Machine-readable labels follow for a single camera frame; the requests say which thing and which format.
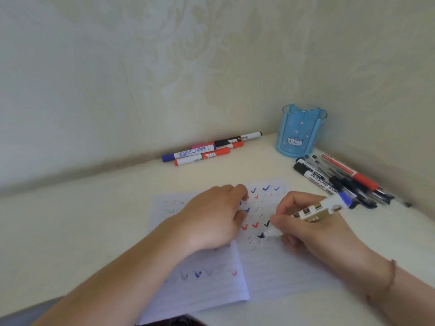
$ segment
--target check mark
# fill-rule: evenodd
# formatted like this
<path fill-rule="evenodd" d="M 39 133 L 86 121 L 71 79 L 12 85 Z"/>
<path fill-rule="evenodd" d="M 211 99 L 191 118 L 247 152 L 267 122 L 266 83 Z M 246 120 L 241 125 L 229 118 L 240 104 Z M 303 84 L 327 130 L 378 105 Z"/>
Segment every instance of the check mark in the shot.
<path fill-rule="evenodd" d="M 180 274 L 181 274 L 181 279 L 182 280 L 187 280 L 188 279 L 188 275 L 184 276 L 183 272 L 180 270 Z"/>

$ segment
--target finger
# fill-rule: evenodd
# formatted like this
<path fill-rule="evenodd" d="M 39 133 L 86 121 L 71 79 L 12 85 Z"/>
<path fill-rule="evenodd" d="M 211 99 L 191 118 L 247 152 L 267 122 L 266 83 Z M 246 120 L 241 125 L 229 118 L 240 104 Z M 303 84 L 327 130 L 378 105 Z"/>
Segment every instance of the finger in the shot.
<path fill-rule="evenodd" d="M 240 227 L 242 226 L 242 222 L 246 217 L 247 217 L 247 213 L 244 210 L 238 210 L 234 215 L 234 227 L 233 227 L 234 237 L 238 234 Z"/>
<path fill-rule="evenodd" d="M 248 192 L 246 186 L 243 184 L 236 185 L 231 190 L 231 199 L 234 202 L 234 205 L 238 207 L 241 200 L 246 201 L 248 197 Z"/>
<path fill-rule="evenodd" d="M 287 239 L 287 236 L 282 235 L 281 236 L 281 242 L 284 244 L 284 246 L 291 252 L 297 253 L 297 247 L 293 246 Z"/>
<path fill-rule="evenodd" d="M 236 222 L 236 224 L 238 225 L 238 227 L 240 227 L 240 225 L 242 224 L 243 220 L 247 217 L 247 212 L 242 210 L 238 210 L 236 212 L 236 215 L 234 215 L 234 222 Z"/>
<path fill-rule="evenodd" d="M 276 208 L 276 213 L 291 215 L 325 198 L 326 197 L 324 196 L 319 196 L 307 192 L 290 191 L 278 204 Z"/>
<path fill-rule="evenodd" d="M 299 239 L 296 238 L 294 235 L 287 234 L 286 235 L 287 240 L 293 245 L 296 246 L 299 243 Z"/>
<path fill-rule="evenodd" d="M 224 189 L 225 191 L 231 191 L 234 186 L 232 186 L 231 184 L 226 184 L 224 186 L 221 186 L 222 189 Z"/>
<path fill-rule="evenodd" d="M 284 246 L 293 254 L 299 253 L 299 248 L 297 246 L 293 246 L 292 244 L 284 244 Z"/>
<path fill-rule="evenodd" d="M 309 233 L 310 226 L 312 225 L 301 219 L 282 214 L 272 215 L 270 220 L 272 225 L 280 229 L 283 233 L 291 234 L 302 241 L 306 238 L 307 234 Z"/>
<path fill-rule="evenodd" d="M 281 242 L 282 242 L 283 244 L 290 244 L 290 241 L 288 240 L 288 238 L 287 238 L 286 235 L 282 235 L 282 236 L 281 236 Z"/>

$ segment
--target forearm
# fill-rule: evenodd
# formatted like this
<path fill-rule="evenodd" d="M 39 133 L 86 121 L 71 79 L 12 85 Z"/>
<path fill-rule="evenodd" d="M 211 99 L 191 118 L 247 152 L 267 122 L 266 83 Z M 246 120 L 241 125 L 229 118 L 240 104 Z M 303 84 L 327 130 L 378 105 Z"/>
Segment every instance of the forearm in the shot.
<path fill-rule="evenodd" d="M 433 325 L 435 289 L 397 266 L 394 283 L 386 295 L 382 296 L 392 274 L 392 265 L 376 252 L 368 252 L 365 266 L 349 276 L 351 282 L 370 296 L 373 304 L 395 325 Z"/>
<path fill-rule="evenodd" d="M 185 242 L 160 225 L 34 325 L 133 325 L 173 268 L 190 254 Z"/>

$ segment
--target wrist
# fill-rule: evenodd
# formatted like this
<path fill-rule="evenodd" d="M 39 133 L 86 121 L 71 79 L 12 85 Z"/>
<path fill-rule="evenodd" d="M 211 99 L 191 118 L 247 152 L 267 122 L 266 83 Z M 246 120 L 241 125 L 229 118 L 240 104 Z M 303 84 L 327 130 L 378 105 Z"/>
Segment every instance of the wrist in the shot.
<path fill-rule="evenodd" d="M 351 282 L 368 296 L 377 296 L 389 283 L 390 261 L 367 247 L 362 261 L 350 272 Z"/>
<path fill-rule="evenodd" d="M 175 217 L 164 220 L 154 232 L 156 232 L 156 236 L 159 240 L 169 245 L 181 260 L 196 251 L 190 231 Z"/>

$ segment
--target hand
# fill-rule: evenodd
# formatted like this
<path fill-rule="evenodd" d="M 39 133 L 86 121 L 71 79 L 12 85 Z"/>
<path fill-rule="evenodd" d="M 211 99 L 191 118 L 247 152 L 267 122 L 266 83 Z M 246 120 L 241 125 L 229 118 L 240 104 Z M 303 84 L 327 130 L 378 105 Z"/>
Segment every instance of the hand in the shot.
<path fill-rule="evenodd" d="M 289 192 L 276 208 L 271 223 L 284 235 L 281 241 L 292 252 L 304 244 L 308 250 L 328 265 L 340 277 L 367 267 L 371 250 L 353 233 L 339 213 L 317 223 L 289 217 L 326 197 L 305 192 Z"/>
<path fill-rule="evenodd" d="M 180 213 L 165 220 L 167 229 L 182 231 L 188 239 L 190 253 L 229 243 L 240 230 L 247 214 L 238 210 L 248 191 L 239 184 L 214 186 L 189 201 Z"/>

